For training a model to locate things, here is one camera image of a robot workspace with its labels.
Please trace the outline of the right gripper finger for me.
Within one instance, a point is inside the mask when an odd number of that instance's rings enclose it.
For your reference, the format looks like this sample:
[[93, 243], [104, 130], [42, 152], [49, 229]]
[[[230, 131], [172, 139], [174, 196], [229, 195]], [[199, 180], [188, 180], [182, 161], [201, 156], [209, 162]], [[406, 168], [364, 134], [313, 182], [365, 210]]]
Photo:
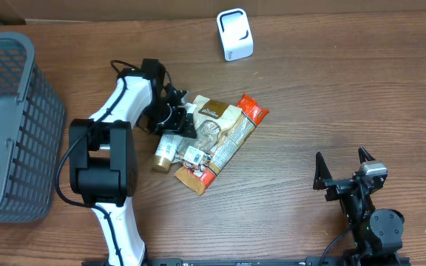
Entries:
[[364, 146], [358, 148], [359, 161], [365, 163], [368, 161], [374, 161], [375, 158], [365, 149]]
[[328, 187], [328, 183], [332, 181], [332, 176], [320, 152], [316, 153], [315, 162], [316, 162], [316, 167], [315, 167], [313, 189], [314, 190], [326, 189]]

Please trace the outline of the white tube gold cap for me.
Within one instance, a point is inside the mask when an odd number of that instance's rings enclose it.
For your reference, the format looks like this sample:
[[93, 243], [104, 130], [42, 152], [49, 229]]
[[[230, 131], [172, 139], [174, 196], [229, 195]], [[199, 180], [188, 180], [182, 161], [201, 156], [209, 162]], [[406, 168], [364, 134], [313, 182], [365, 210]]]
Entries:
[[[186, 113], [194, 113], [197, 108], [196, 104], [187, 103], [184, 107]], [[180, 134], [163, 134], [158, 148], [155, 152], [152, 168], [156, 171], [168, 172], [170, 165], [175, 159], [176, 152], [181, 140], [185, 138]]]

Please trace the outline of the beige brown snack pouch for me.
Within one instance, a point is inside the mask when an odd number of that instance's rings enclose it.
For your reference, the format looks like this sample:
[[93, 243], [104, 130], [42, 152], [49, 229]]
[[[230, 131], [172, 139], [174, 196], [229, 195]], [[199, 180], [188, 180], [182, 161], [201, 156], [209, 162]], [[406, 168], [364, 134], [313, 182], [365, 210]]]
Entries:
[[241, 108], [198, 95], [193, 104], [193, 122], [197, 137], [183, 138], [176, 158], [193, 175], [200, 177], [212, 161], [219, 139], [236, 123]]

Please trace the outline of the orange spaghetti package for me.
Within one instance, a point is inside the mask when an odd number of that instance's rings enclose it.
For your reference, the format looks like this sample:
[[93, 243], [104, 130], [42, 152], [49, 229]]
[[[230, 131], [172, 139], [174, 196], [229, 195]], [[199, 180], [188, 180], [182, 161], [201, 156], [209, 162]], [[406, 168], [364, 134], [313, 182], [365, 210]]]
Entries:
[[203, 174], [197, 177], [183, 164], [175, 172], [175, 177], [198, 195], [203, 194], [212, 184], [217, 175], [269, 113], [269, 110], [260, 107], [258, 102], [247, 94], [244, 94], [234, 106], [241, 108], [242, 112], [232, 128], [219, 139], [212, 161]]

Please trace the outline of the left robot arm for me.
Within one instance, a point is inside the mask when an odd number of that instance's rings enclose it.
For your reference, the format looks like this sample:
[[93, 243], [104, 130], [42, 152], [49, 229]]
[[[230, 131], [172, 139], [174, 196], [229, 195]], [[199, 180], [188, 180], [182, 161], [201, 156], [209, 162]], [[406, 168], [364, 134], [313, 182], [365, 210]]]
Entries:
[[189, 93], [178, 90], [158, 59], [140, 67], [125, 63], [107, 102], [87, 119], [69, 127], [70, 187], [78, 206], [96, 215], [109, 255], [104, 265], [150, 265], [136, 225], [132, 197], [138, 179], [132, 130], [141, 120], [150, 134], [196, 138]]

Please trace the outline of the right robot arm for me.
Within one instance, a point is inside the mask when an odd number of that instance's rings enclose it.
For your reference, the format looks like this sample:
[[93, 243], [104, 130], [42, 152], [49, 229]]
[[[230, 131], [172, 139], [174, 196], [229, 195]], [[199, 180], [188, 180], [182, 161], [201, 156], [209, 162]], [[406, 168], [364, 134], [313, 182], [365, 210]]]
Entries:
[[[339, 201], [348, 221], [348, 228], [337, 236], [320, 257], [308, 257], [307, 265], [409, 265], [401, 259], [402, 233], [405, 218], [394, 209], [377, 209], [372, 193], [381, 189], [387, 179], [385, 164], [371, 156], [364, 147], [358, 149], [360, 166], [349, 179], [335, 180], [321, 153], [316, 153], [314, 190], [325, 190], [327, 201]], [[341, 256], [329, 252], [344, 236], [351, 233], [354, 248]]]

